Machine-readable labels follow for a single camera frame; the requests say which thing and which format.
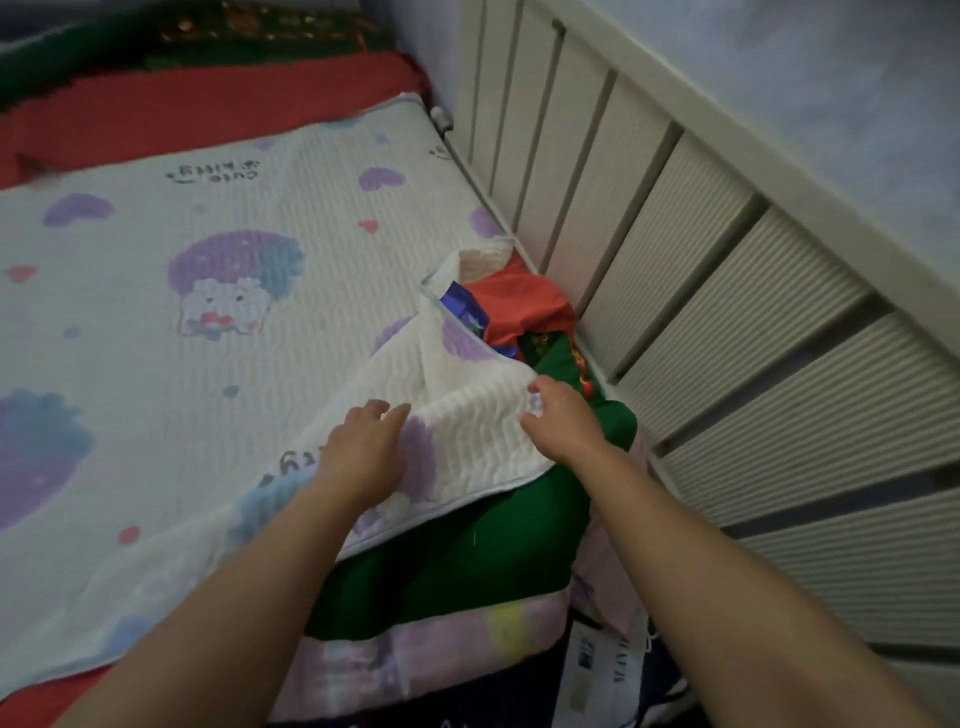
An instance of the folded bedding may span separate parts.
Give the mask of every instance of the folded bedding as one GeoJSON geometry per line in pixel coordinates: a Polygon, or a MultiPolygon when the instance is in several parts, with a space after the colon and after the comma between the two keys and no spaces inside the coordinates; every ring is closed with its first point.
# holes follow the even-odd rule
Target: folded bedding
{"type": "Polygon", "coordinates": [[[325,59],[392,50],[357,12],[250,2],[147,2],[0,53],[0,110],[105,72],[325,59]]]}
{"type": "Polygon", "coordinates": [[[79,79],[0,115],[0,189],[36,169],[70,172],[338,121],[424,89],[396,53],[79,79]]]}

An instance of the green blanket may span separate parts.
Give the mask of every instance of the green blanket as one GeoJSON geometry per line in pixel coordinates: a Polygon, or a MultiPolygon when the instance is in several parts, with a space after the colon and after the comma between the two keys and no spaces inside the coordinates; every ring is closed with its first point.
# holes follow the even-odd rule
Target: green blanket
{"type": "MultiPolygon", "coordinates": [[[[550,334],[539,361],[532,340],[520,342],[527,361],[583,392],[566,336],[550,334]]],[[[594,388],[599,393],[595,382],[594,388]]],[[[607,439],[628,449],[636,435],[633,413],[599,394],[591,406],[607,439]]],[[[342,562],[327,578],[304,633],[366,640],[395,624],[559,591],[570,580],[588,518],[583,486],[557,466],[342,562]]]]}

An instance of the red blanket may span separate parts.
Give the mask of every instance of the red blanket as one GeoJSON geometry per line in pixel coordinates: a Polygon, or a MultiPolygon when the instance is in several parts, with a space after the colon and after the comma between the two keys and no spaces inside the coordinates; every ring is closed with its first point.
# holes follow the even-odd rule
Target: red blanket
{"type": "Polygon", "coordinates": [[[80,79],[0,116],[0,189],[354,116],[427,81],[397,53],[80,79]]]}

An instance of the bed rail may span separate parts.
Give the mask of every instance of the bed rail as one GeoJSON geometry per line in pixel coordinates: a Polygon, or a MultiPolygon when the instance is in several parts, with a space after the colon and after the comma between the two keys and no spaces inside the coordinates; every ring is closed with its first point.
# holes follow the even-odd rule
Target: bed rail
{"type": "Polygon", "coordinates": [[[708,99],[719,126],[690,123],[690,88],[588,4],[461,8],[447,141],[662,478],[960,723],[957,292],[730,154],[746,132],[708,99]]]}

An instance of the white wall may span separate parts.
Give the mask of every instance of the white wall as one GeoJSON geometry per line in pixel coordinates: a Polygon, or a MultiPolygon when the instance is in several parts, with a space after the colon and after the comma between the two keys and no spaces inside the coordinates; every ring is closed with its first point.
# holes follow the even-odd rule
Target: white wall
{"type": "Polygon", "coordinates": [[[457,101],[457,25],[460,0],[361,0],[367,16],[389,26],[403,50],[423,66],[434,103],[448,113],[457,101]]]}

